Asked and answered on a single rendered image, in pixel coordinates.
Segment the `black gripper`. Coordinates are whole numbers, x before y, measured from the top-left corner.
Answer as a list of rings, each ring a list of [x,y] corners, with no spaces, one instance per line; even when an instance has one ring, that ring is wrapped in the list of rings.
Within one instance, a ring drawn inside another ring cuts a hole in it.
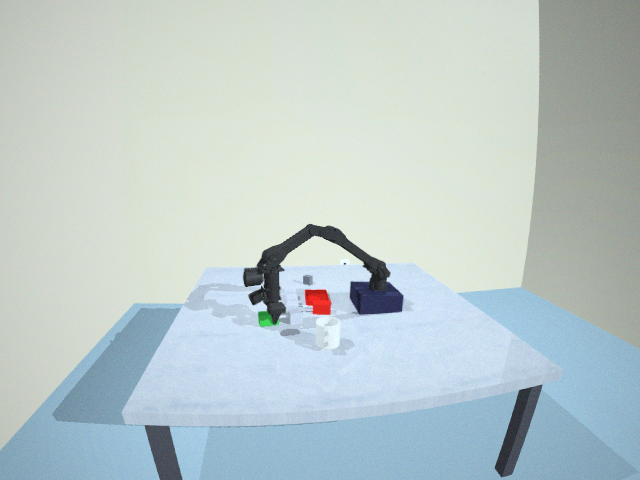
[[[267,311],[271,314],[273,325],[275,325],[281,314],[285,314],[286,306],[284,303],[279,302],[282,300],[280,296],[280,286],[278,285],[266,285],[263,284],[264,290],[266,291],[267,298],[266,302],[263,303],[267,306]]]

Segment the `red tray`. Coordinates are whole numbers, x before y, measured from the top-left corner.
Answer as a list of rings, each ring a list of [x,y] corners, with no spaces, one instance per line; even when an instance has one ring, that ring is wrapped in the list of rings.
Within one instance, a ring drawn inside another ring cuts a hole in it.
[[[326,290],[305,290],[306,305],[313,306],[313,300],[329,300]]]

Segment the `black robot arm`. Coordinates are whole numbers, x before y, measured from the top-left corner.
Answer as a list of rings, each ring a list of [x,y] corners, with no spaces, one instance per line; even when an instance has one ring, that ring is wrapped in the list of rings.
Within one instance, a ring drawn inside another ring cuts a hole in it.
[[[313,236],[322,237],[325,240],[337,244],[360,259],[364,263],[362,267],[366,268],[371,274],[368,285],[370,289],[372,291],[387,291],[387,277],[390,277],[391,272],[386,268],[385,262],[370,256],[349,241],[340,229],[329,225],[322,227],[313,224],[308,224],[281,244],[265,249],[262,253],[261,260],[256,265],[257,268],[244,267],[243,280],[245,287],[261,285],[263,281],[266,285],[278,285],[279,272],[285,271],[279,264],[291,251]],[[266,302],[266,299],[268,299],[262,285],[261,289],[252,292],[248,297],[252,305],[256,305],[263,300]]]

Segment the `white mug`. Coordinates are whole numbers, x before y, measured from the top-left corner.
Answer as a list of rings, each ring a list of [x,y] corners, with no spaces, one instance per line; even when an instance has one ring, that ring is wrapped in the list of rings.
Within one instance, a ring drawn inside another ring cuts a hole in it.
[[[332,317],[323,317],[316,321],[316,346],[322,349],[334,349],[339,346],[341,321]]]

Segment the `green gauge with white pin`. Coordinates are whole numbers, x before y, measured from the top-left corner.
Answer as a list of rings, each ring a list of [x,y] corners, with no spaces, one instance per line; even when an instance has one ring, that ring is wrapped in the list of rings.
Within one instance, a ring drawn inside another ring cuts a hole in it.
[[[283,317],[288,317],[288,315],[280,315],[279,318],[283,318]],[[277,323],[273,325],[271,314],[269,314],[267,310],[258,311],[258,320],[259,320],[260,327],[279,325],[279,319]]]

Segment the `red block with white cylindrical pin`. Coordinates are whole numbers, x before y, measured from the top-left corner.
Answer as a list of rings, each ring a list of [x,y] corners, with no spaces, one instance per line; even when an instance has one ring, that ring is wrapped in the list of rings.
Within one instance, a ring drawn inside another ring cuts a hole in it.
[[[331,301],[328,300],[313,300],[313,306],[303,305],[303,308],[313,309],[315,315],[330,315],[331,314]]]

